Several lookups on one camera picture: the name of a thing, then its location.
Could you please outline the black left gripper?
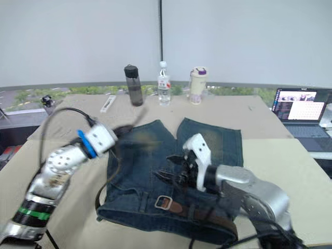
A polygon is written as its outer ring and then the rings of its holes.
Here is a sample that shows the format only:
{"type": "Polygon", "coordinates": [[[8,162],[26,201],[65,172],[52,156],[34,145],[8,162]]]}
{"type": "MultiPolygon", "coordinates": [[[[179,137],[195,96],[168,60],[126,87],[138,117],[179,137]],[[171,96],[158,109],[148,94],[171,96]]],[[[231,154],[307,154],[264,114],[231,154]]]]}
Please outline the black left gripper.
{"type": "Polygon", "coordinates": [[[118,126],[113,129],[113,133],[115,134],[117,141],[122,141],[132,137],[133,128],[133,125],[118,126]]]}

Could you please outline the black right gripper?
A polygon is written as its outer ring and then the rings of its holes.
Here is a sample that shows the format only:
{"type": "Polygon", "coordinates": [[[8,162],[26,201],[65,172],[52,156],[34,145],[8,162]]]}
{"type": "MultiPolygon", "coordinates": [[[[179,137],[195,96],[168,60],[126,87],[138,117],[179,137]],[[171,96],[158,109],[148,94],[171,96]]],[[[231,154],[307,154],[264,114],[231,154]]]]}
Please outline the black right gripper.
{"type": "Polygon", "coordinates": [[[167,160],[176,165],[181,165],[182,170],[180,174],[170,173],[164,170],[155,172],[155,176],[167,184],[180,184],[181,186],[196,188],[198,165],[196,163],[197,156],[193,150],[184,150],[183,156],[171,155],[167,160]]]}

